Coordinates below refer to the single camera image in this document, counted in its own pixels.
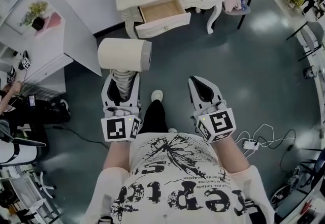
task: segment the concrete floor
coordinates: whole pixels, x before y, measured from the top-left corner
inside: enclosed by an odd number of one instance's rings
[[[308,60],[297,62],[302,46],[297,39],[285,41],[293,29],[274,0],[252,0],[251,9],[240,30],[236,29],[240,18],[222,13],[215,32],[208,35],[209,10],[204,15],[192,12],[190,25],[150,39],[151,68],[141,73],[142,108],[145,111],[148,107],[151,92],[161,89],[168,126],[194,133],[187,80],[191,75],[204,77],[218,85],[233,109],[237,125],[234,138],[243,130],[253,133],[262,123],[273,126],[275,139],[282,138],[289,129],[296,130],[295,148],[283,161],[283,167],[291,170],[310,156],[301,148],[320,146],[314,127],[319,123],[315,83],[303,77]],[[120,29],[105,37],[127,38],[127,34]],[[101,87],[108,71],[104,70],[100,78],[73,63],[65,73],[64,97],[72,116],[65,126],[85,138],[102,141]],[[267,128],[259,135],[272,138]],[[55,201],[65,212],[63,221],[78,223],[90,202],[107,151],[70,132],[50,130],[48,139],[50,153],[41,166],[58,188]],[[283,182],[285,174],[279,162],[291,143],[289,139],[275,150],[263,148],[249,158],[259,169],[269,197]]]

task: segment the cylindrical object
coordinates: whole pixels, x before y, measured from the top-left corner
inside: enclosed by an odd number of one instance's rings
[[[303,70],[305,79],[312,79],[317,77],[317,69],[314,65]]]
[[[121,70],[110,70],[113,80],[116,82],[116,86],[120,92],[121,98],[126,99],[128,96],[133,76],[136,72],[134,71],[121,71]]]
[[[151,43],[145,40],[105,38],[98,47],[103,69],[146,71],[150,67]]]

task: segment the cable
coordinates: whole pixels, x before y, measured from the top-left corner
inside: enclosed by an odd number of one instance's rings
[[[26,79],[26,76],[27,76],[27,69],[25,69],[25,77],[22,81],[22,84],[21,84],[21,87],[23,87],[24,83],[25,83],[25,79]],[[12,107],[10,110],[8,110],[7,112],[10,112],[12,111],[12,109],[14,108],[12,105],[16,102],[17,99],[19,99],[19,97],[21,96],[21,93],[18,95],[18,97],[10,104],[10,106]]]
[[[288,138],[286,138],[286,136],[290,133],[290,131],[293,131],[294,132],[294,134],[295,134],[295,137],[293,137],[293,138],[290,138],[290,137],[288,137]],[[269,143],[269,142],[271,142],[271,143],[273,143],[273,142],[276,142],[276,141],[280,141],[281,140],[281,142],[277,145],[277,146],[275,146],[275,147],[271,147],[270,145],[271,144],[268,144],[267,146],[262,146],[262,147],[269,147],[270,149],[276,149],[276,148],[278,148],[282,143],[283,143],[283,141],[284,140],[286,140],[286,139],[294,139],[294,143],[293,143],[293,145],[296,143],[296,138],[297,138],[297,134],[296,134],[296,131],[294,130],[294,129],[290,129],[290,130],[288,130],[288,132],[286,132],[286,134],[283,136],[283,138],[281,138],[281,139],[277,139],[277,140],[274,140],[274,141],[267,141],[264,137],[261,137],[261,136],[259,136],[258,137],[258,139],[257,139],[257,143],[258,143],[258,140],[259,139],[263,139],[263,141],[264,141],[264,143],[259,143],[259,145],[263,145],[263,144],[265,144],[265,143]]]
[[[66,130],[66,131],[70,131],[72,133],[74,133],[77,137],[79,137],[81,140],[85,141],[85,142],[89,142],[89,143],[95,143],[95,144],[101,144],[102,146],[104,146],[107,150],[109,150],[109,148],[100,141],[93,141],[93,140],[89,140],[89,139],[85,139],[83,138],[81,135],[79,135],[76,131],[72,130],[72,129],[67,129],[65,127],[59,126],[59,125],[54,125],[52,127],[47,127],[45,129],[56,129],[56,130]]]
[[[263,127],[263,126],[268,126],[268,127],[270,127],[271,129],[272,129],[272,140],[271,141],[267,141],[264,137],[262,137],[262,136],[259,136],[258,138],[257,138],[257,140],[255,140],[255,135],[256,135],[256,133]],[[293,138],[290,138],[290,137],[286,137],[291,131],[293,131],[293,133],[294,133],[294,135],[295,135],[295,137],[293,137]],[[241,139],[239,139],[240,138],[240,136],[243,134],[243,133],[246,133],[247,135],[248,135],[248,138],[241,138]],[[273,130],[273,127],[271,126],[271,125],[268,125],[268,124],[262,124],[255,132],[254,132],[254,134],[253,134],[253,137],[251,138],[251,136],[250,136],[250,134],[249,134],[249,132],[247,132],[247,131],[243,131],[243,132],[241,132],[239,135],[238,135],[238,137],[237,137],[237,139],[235,140],[235,143],[236,144],[238,144],[239,142],[241,142],[242,140],[248,140],[249,142],[256,142],[256,144],[258,143],[259,144],[259,146],[261,146],[261,147],[263,147],[263,148],[265,148],[265,147],[269,147],[270,149],[276,149],[276,148],[278,148],[282,143],[283,143],[283,141],[285,140],[285,139],[294,139],[294,143],[291,145],[291,146],[289,146],[288,147],[288,150],[291,150],[292,149],[292,147],[294,146],[294,144],[296,143],[296,138],[297,138],[297,134],[296,134],[296,131],[294,130],[294,129],[290,129],[290,130],[288,130],[287,131],[287,133],[283,136],[283,138],[280,138],[280,139],[277,139],[277,140],[274,140],[274,130]],[[264,143],[260,143],[259,142],[259,139],[263,139],[263,141],[264,141]],[[275,147],[272,147],[272,146],[270,146],[271,144],[273,144],[274,142],[277,142],[277,141],[281,141],[278,145],[276,145]],[[247,149],[245,152],[244,152],[244,155],[246,155],[247,154],[247,152],[249,151],[250,149]],[[247,155],[246,156],[246,158],[249,158],[251,155],[253,155],[254,153],[255,153],[255,151],[256,150],[253,150],[252,151],[252,153],[250,153],[249,155]]]

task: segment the black chair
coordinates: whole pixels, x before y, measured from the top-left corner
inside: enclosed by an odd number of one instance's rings
[[[305,26],[308,26],[309,29],[315,35],[317,41],[317,47],[314,46],[314,40],[310,37],[308,32],[305,30],[304,28]],[[303,36],[304,40],[306,41],[307,46],[309,47],[309,51],[305,52],[303,57],[298,60],[301,61],[322,47],[322,42],[324,38],[324,29],[318,22],[306,22],[297,31],[295,31],[292,35],[290,35],[286,39],[286,41],[289,40],[291,37],[295,36],[299,31]]]
[[[318,157],[317,160],[314,159],[310,159],[308,161],[303,161],[301,162],[301,166],[304,168],[304,170],[310,174],[309,179],[305,182],[305,184],[301,185],[300,188],[303,188],[307,185],[311,185],[311,189],[313,189],[316,184],[319,182],[319,180],[321,180],[321,178],[323,178],[324,174],[325,174],[325,149],[307,149],[310,151],[320,151],[320,155]],[[314,164],[314,168],[311,169],[308,166],[306,166],[305,164]],[[297,189],[298,191],[300,191],[303,194],[308,194],[308,192],[301,190],[301,189]]]

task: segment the white cable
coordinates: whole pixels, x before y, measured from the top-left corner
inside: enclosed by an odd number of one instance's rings
[[[260,130],[264,125],[270,127],[272,129],[272,142],[274,141],[274,130],[273,130],[273,127],[268,125],[268,124],[262,124],[255,132],[254,132],[254,135],[253,135],[253,138],[252,138],[252,141],[255,141],[254,137],[255,137],[255,134],[258,132],[258,130]]]
[[[235,143],[238,143],[238,142],[240,142],[240,140],[237,142],[237,140],[238,140],[238,138],[241,136],[241,134],[243,134],[243,133],[246,133],[246,134],[248,134],[248,136],[249,136],[249,140],[250,140],[250,134],[249,134],[249,132],[247,132],[247,131],[243,131],[243,132],[241,132],[239,135],[238,135],[238,137],[237,137],[237,139],[235,140]]]
[[[268,127],[270,127],[271,129],[272,129],[272,140],[271,141],[266,141],[266,142],[264,142],[264,143],[260,143],[260,142],[257,142],[254,138],[255,138],[255,134],[263,127],[263,126],[268,126]],[[243,134],[243,133],[246,133],[247,135],[248,135],[248,138],[241,138],[241,139],[239,139],[239,137]],[[263,148],[265,148],[265,147],[268,147],[268,146],[270,146],[271,144],[273,144],[274,142],[276,142],[276,141],[280,141],[280,140],[285,140],[285,139],[296,139],[297,137],[288,137],[288,138],[280,138],[280,139],[277,139],[277,140],[274,140],[274,130],[273,130],[273,127],[271,126],[271,125],[268,125],[268,124],[262,124],[255,132],[254,132],[254,134],[253,134],[253,137],[251,138],[250,137],[250,134],[249,134],[249,132],[247,132],[247,131],[243,131],[243,132],[241,132],[239,135],[238,135],[238,137],[237,137],[237,139],[235,140],[235,143],[236,144],[238,144],[239,142],[241,142],[242,140],[248,140],[249,142],[256,142],[256,143],[258,143],[259,144],[259,146],[261,146],[261,147],[263,147]],[[249,154],[248,156],[246,156],[246,158],[249,158],[251,155],[253,155],[254,153],[255,153],[255,151],[256,150],[253,150],[253,152],[251,153],[251,154]]]
[[[259,145],[261,146],[261,147],[263,147],[263,148],[265,148],[265,147],[268,147],[268,146],[270,146],[270,144],[268,144],[267,146],[263,146],[263,144],[266,144],[266,143],[269,143],[269,142],[271,142],[271,144],[273,144],[274,142],[276,142],[276,141],[280,141],[280,140],[286,140],[286,139],[296,139],[297,137],[287,137],[287,138],[280,138],[280,139],[277,139],[277,140],[274,140],[274,141],[267,141],[267,142],[264,142],[264,143],[259,143]]]
[[[120,92],[121,98],[126,99],[131,87],[132,78],[136,72],[134,71],[122,71],[122,70],[110,70],[113,80],[116,82],[116,86]]]

